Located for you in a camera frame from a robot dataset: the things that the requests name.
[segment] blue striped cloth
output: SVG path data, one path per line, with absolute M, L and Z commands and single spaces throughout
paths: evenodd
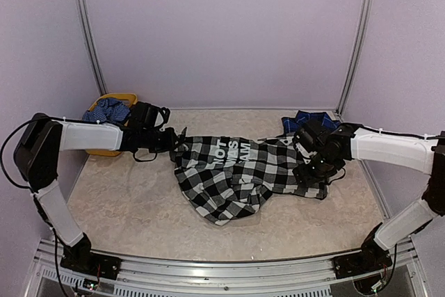
M 301 128 L 301 126 L 308 120 L 318 120 L 324 127 L 328 129 L 335 130 L 339 125 L 340 121 L 331 120 L 329 115 L 325 112 L 323 113 L 308 113 L 306 111 L 298 111 L 294 118 L 282 118 L 284 134 L 290 134 Z
M 92 111 L 86 111 L 82 120 L 88 122 L 110 121 L 124 123 L 130 114 L 130 108 L 116 99 L 115 97 L 106 97 L 97 102 L 96 107 Z

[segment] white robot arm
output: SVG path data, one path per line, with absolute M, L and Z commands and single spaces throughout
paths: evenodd
M 139 102 L 132 109 L 127 126 L 67 122 L 41 113 L 27 122 L 29 125 L 15 148 L 14 162 L 28 183 L 39 214 L 64 246 L 62 267 L 94 276 L 100 268 L 101 277 L 115 280 L 120 259 L 91 252 L 90 240 L 72 217 L 60 191 L 59 152 L 110 150 L 130 151 L 134 155 L 139 148 L 155 154 L 172 150 L 183 135 L 178 137 L 173 128 L 163 128 L 169 115 L 168 109 Z
M 345 160 L 352 159 L 392 163 L 430 175 L 428 188 L 421 198 L 375 227 L 363 242 L 360 253 L 334 258 L 337 278 L 390 266 L 390 248 L 422 230 L 432 219 L 445 215 L 445 132 L 441 136 L 396 134 L 351 123 L 342 123 L 329 132 L 317 121 L 310 120 L 293 140 L 300 154 L 304 152 L 306 163 L 293 173 L 307 186 L 328 181 L 345 165 Z

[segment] black cable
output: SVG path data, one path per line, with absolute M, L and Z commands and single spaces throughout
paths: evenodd
M 133 159 L 135 161 L 137 161 L 138 163 L 149 163 L 150 161 L 155 160 L 157 157 L 158 157 L 158 152 L 155 152 L 153 159 L 141 160 L 141 159 L 136 158 L 136 152 L 133 152 Z
M 16 128 L 13 132 L 11 132 L 10 134 L 9 134 L 9 136 L 8 137 L 6 137 L 6 140 L 3 142 L 3 144 L 1 145 L 1 149 L 0 149 L 0 167 L 1 167 L 1 171 L 4 173 L 4 175 L 5 175 L 5 177 L 6 177 L 6 179 L 8 179 L 8 181 L 11 183 L 11 184 L 13 184 L 14 186 L 16 186 L 17 188 L 20 188 L 20 189 L 29 189 L 31 192 L 33 191 L 32 189 L 31 189 L 31 187 L 30 186 L 22 186 L 21 184 L 18 184 L 17 182 L 15 182 L 11 177 L 10 177 L 10 175 L 8 174 L 8 172 L 6 172 L 6 169 L 5 169 L 5 165 L 3 164 L 3 152 L 5 151 L 5 147 L 6 147 L 6 144 L 8 144 L 8 142 L 9 142 L 9 140 L 21 129 L 21 128 L 23 128 L 23 127 L 25 127 L 26 125 L 29 125 L 29 124 L 31 124 L 31 123 L 33 123 L 33 122 L 35 122 L 35 121 L 37 121 L 37 120 L 28 120 L 28 121 L 26 121 L 25 123 L 23 123 L 22 125 L 20 125 L 20 126 L 18 126 L 18 128 Z
M 376 292 L 371 291 L 369 294 L 364 294 L 360 291 L 358 291 L 358 292 L 364 296 L 375 296 L 375 294 L 379 294 L 380 292 L 382 292 L 391 282 L 391 279 L 394 275 L 394 271 L 396 270 L 396 261 L 397 261 L 397 244 L 394 246 L 394 262 L 392 264 L 392 270 L 391 270 L 391 274 L 389 275 L 388 281 L 386 281 L 386 283 L 383 285 L 383 287 L 380 290 L 377 290 Z
M 333 179 L 333 180 L 329 181 L 329 182 L 327 183 L 328 186 L 329 186 L 332 182 L 337 181 L 337 180 L 341 180 L 341 179 L 343 179 L 343 178 L 346 176 L 346 170 L 345 170 L 345 168 L 342 167 L 341 170 L 343 171 L 343 175 L 340 176 L 340 177 L 338 177 L 338 178 L 336 178 L 336 179 Z
M 56 274 L 57 274 L 58 285 L 60 286 L 60 290 L 62 290 L 63 295 L 65 297 L 69 297 L 67 292 L 65 291 L 65 288 L 63 287 L 62 280 L 60 278 L 60 272 L 58 271 L 58 259 L 57 259 L 57 246 L 58 246 L 57 245 L 57 239 L 58 239 L 58 237 L 57 237 L 56 230 L 55 229 L 52 229 L 52 230 L 53 230 L 53 233 L 54 233 L 54 240 L 55 240 L 54 241 L 54 245 L 55 245 L 55 247 L 54 247 L 54 262 L 56 263 Z
M 394 275 L 394 271 L 396 270 L 396 261 L 397 261 L 397 244 L 394 246 L 394 262 L 392 264 L 392 270 L 391 270 L 391 275 L 389 276 L 388 281 L 385 283 L 385 285 L 377 291 L 377 293 L 380 293 L 381 291 L 383 291 L 384 288 L 386 288 L 389 283 L 391 282 L 391 279 Z
M 351 125 L 351 123 L 342 123 L 343 125 Z M 427 141 L 433 140 L 433 139 L 445 139 L 445 137 L 443 136 L 431 136 L 431 137 L 425 137 L 422 135 L 417 135 L 417 134 L 404 134 L 404 133 L 400 133 L 400 132 L 390 132 L 390 131 L 380 131 L 379 129 L 374 129 L 374 128 L 369 128 L 369 127 L 365 127 L 364 125 L 360 126 L 361 129 L 365 129 L 368 131 L 372 131 L 375 132 L 376 134 L 384 134 L 384 135 L 392 135 L 392 136 L 401 136 L 401 137 L 413 137 L 413 138 L 417 138 L 417 139 L 426 139 Z
M 0 149 L 0 168 L 1 168 L 1 171 L 3 172 L 3 174 L 5 175 L 5 177 L 6 177 L 6 179 L 8 179 L 8 181 L 12 184 L 12 185 L 14 185 L 14 186 L 16 186 L 17 188 L 20 188 L 20 189 L 29 189 L 32 193 L 33 193 L 33 189 L 30 187 L 30 186 L 24 186 L 24 185 L 21 185 L 21 184 L 18 184 L 17 182 L 15 182 L 12 178 L 11 178 L 11 176 L 8 174 L 8 172 L 6 171 L 6 168 L 5 168 L 5 165 L 4 165 L 4 163 L 3 163 L 3 153 L 4 153 L 4 151 L 5 151 L 5 147 L 6 147 L 6 145 L 8 144 L 8 142 L 10 141 L 10 139 L 20 130 L 20 129 L 22 129 L 22 128 L 24 128 L 26 125 L 29 125 L 29 124 L 31 124 L 31 123 L 34 123 L 34 122 L 37 122 L 37 121 L 40 121 L 40 120 L 46 120 L 46 119 L 50 119 L 50 120 L 55 120 L 55 121 L 65 121 L 65 122 L 72 122 L 72 123 L 88 123 L 88 124 L 92 124 L 92 125 L 96 125 L 97 123 L 96 122 L 86 122 L 86 121 L 82 121 L 82 120 L 71 120 L 71 119 L 67 119 L 67 118 L 55 118 L 55 117 L 52 117 L 52 116 L 43 116 L 43 117 L 41 117 L 41 118 L 36 118 L 36 119 L 33 119 L 33 120 L 28 120 L 28 121 L 26 121 L 25 123 L 23 123 L 23 124 L 21 124 L 20 126 L 18 126 L 17 128 L 15 128 L 14 130 L 13 130 L 13 132 L 11 132 L 9 135 L 8 135 L 8 137 L 6 137 L 6 139 L 5 139 L 5 141 L 3 142 L 3 144 L 1 145 L 1 149 Z

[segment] beige floor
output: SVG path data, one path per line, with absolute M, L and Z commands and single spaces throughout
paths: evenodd
M 187 126 L 190 136 L 258 139 L 281 134 L 286 115 L 295 111 L 173 111 L 169 126 Z M 274 195 L 257 214 L 218 227 L 181 194 L 168 154 L 151 163 L 127 153 L 91 156 L 69 206 L 100 250 L 209 261 L 305 257 L 359 247 L 382 220 L 358 163 L 346 167 L 323 201 Z

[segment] black and white plaid shirt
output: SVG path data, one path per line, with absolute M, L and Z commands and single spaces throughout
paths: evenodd
M 256 213 L 273 193 L 323 199 L 324 183 L 297 184 L 292 170 L 302 161 L 292 136 L 250 141 L 235 137 L 186 137 L 171 152 L 182 193 L 217 225 Z

